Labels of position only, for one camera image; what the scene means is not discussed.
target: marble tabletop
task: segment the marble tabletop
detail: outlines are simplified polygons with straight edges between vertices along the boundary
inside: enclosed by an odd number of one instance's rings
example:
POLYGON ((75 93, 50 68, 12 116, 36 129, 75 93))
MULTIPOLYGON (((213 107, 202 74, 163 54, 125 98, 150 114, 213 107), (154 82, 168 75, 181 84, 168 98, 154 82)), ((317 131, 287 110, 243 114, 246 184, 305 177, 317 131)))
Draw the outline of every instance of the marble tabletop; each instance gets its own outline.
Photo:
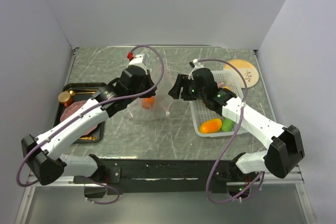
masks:
MULTIPOLYGON (((252 50, 231 50, 217 47, 156 47, 163 56, 165 67, 173 80, 178 73, 188 74, 189 62, 195 58, 243 59, 257 69, 257 58, 252 50)), ((120 76, 127 66, 130 47, 77 48, 68 83, 105 82, 120 76)), ((219 70, 222 64, 206 63, 219 70)), ((247 103, 272 118, 271 107, 262 80, 249 88, 247 103)), ((103 139, 92 144, 74 144, 65 154, 84 156, 96 154, 100 158, 138 159, 217 159, 229 141, 228 137, 200 137, 194 131, 189 102, 174 100, 170 115, 153 121, 129 119, 119 112, 105 124, 103 139)), ((238 135, 223 159, 232 159, 241 152, 264 150, 262 144, 249 133, 238 135)))

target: plastic basket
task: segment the plastic basket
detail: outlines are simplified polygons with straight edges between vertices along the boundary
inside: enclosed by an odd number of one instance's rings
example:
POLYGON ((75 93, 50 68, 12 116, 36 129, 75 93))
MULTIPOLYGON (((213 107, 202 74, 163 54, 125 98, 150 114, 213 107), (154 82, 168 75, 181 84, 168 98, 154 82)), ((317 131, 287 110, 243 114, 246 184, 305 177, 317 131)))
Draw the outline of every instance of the plastic basket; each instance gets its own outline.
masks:
MULTIPOLYGON (((224 82, 225 86, 229 86, 231 91, 234 92, 240 98, 243 98, 243 92, 240 88, 239 81, 234 72, 231 70, 216 70, 211 71, 214 75, 216 82, 224 82)), ((200 125, 205 121, 220 118, 222 121, 225 119, 223 116, 218 115, 216 112, 209 110, 201 100, 191 101, 190 102, 191 115, 193 118, 195 132, 199 136, 203 137, 218 137, 218 136, 231 136, 236 129, 237 124, 235 123, 231 128, 231 131, 223 132, 219 131, 217 133, 202 134, 199 132, 200 125)), ((240 128, 238 134, 246 133, 247 131, 244 128, 240 128)))

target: pink plate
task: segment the pink plate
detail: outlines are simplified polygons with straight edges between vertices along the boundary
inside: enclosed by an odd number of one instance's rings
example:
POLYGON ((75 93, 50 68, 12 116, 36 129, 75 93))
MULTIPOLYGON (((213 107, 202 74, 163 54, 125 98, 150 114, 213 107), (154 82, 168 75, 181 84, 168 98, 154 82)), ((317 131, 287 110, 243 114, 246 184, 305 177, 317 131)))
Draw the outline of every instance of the pink plate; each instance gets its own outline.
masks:
MULTIPOLYGON (((71 116, 72 114, 74 114, 77 110, 79 110, 85 103, 86 103, 86 101, 74 102, 72 105, 70 105, 69 107, 67 107, 64 110, 63 114, 61 115, 60 121, 63 122, 66 118, 68 118, 69 116, 71 116)), ((88 135, 95 128, 97 128, 97 125, 95 127, 93 127, 92 129, 90 129, 83 136, 88 135)))

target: black tray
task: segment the black tray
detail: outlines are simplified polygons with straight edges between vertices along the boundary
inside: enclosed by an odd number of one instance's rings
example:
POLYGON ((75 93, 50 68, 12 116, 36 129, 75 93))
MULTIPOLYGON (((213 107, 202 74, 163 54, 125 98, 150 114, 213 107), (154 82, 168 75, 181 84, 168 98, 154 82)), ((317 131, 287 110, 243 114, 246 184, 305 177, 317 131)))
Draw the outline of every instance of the black tray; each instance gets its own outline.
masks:
MULTIPOLYGON (((83 90, 83 89, 99 89, 100 87, 105 86, 106 84, 103 82, 84 82, 84 83, 70 83, 63 87, 62 91, 66 90, 83 90)), ((76 94, 74 97, 72 97, 72 102, 79 102, 83 100, 89 100, 91 98, 92 94, 76 94)), ((56 116, 54 119, 53 127, 55 127, 57 124, 60 123, 60 117, 63 114, 65 107, 63 104, 59 104, 56 112, 56 116)), ((96 136, 96 140, 81 140, 77 139, 74 143, 75 144, 82 144, 82 143, 96 143, 103 137, 104 132, 104 125, 105 122, 102 122, 98 124, 97 128, 95 128, 93 131, 90 132, 90 134, 86 136, 96 136)))

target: clear plastic bag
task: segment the clear plastic bag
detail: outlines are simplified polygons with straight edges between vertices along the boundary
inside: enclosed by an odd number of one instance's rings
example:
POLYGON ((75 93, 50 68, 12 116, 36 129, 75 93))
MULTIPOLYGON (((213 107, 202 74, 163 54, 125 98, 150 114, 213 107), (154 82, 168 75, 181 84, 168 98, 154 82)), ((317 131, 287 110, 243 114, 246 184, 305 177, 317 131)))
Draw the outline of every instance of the clear plastic bag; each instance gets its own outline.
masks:
MULTIPOLYGON (((146 67, 149 69, 153 82, 157 82, 161 73, 161 64, 155 56, 142 54, 147 57, 146 67)), ((155 96, 151 98, 138 98, 127 107, 127 117, 136 120, 155 120, 169 116, 169 108, 173 98, 168 92, 173 87, 170 74, 164 69, 161 82, 157 86, 155 96)))

